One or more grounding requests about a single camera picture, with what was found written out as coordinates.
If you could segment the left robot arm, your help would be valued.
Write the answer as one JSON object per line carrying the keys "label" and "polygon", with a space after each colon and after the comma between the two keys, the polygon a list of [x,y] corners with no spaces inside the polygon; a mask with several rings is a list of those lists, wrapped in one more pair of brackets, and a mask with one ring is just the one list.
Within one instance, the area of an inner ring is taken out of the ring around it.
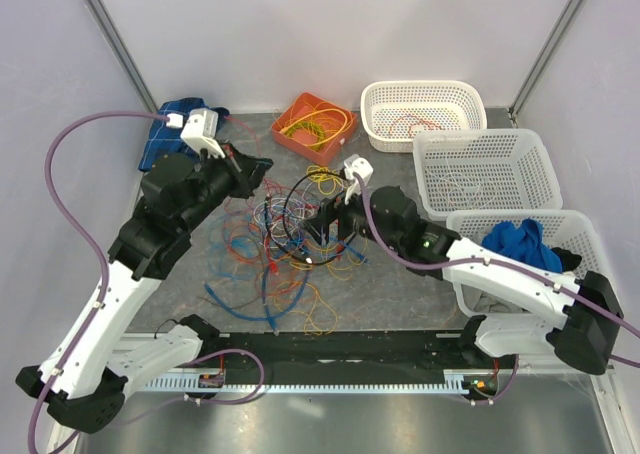
{"label": "left robot arm", "polygon": [[125,401],[166,371],[219,356],[219,332],[197,315],[129,354],[115,345],[145,301],[190,249],[193,231],[229,198],[252,196],[272,167],[269,158],[222,146],[223,157],[161,157],[141,180],[142,196],[108,251],[107,271],[56,351],[17,375],[59,424],[86,434],[105,428]]}

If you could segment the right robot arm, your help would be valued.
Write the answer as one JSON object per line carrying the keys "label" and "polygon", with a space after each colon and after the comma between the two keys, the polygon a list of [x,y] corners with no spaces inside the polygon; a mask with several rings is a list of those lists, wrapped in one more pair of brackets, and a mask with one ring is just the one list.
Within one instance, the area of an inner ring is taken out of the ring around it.
{"label": "right robot arm", "polygon": [[302,223],[320,244],[328,242],[332,226],[339,240],[368,238],[413,273],[475,288],[521,308],[519,314],[469,319],[457,345],[465,365],[552,352],[586,374],[607,370],[623,313],[604,275],[588,271],[576,278],[493,253],[421,218],[416,203],[393,186],[326,199]]}

